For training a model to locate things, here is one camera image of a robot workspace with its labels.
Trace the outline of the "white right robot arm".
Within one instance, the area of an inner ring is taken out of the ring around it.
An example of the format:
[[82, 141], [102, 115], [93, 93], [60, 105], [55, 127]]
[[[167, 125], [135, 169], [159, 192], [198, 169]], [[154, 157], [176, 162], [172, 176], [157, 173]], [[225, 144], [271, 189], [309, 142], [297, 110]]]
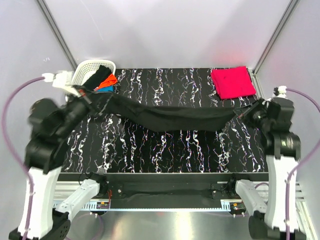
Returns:
[[268, 167], [268, 200], [250, 180], [227, 185], [228, 195], [241, 198], [249, 213], [248, 229], [254, 240], [305, 240], [296, 211], [296, 176], [301, 158], [300, 138], [290, 132], [294, 103], [283, 97], [262, 98], [239, 115], [261, 133]]

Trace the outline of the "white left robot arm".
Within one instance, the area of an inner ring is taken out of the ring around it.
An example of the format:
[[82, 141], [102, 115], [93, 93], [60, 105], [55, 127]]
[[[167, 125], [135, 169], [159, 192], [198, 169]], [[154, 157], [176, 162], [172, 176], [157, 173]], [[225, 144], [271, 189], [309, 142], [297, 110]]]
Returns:
[[31, 108], [31, 139], [25, 149], [28, 188], [19, 227], [10, 240], [63, 240], [84, 205], [108, 193], [107, 178], [89, 173], [82, 184], [62, 203], [53, 206], [55, 187], [69, 146], [67, 138], [88, 115], [98, 112], [87, 96], [75, 97], [63, 107], [51, 99], [37, 101]]

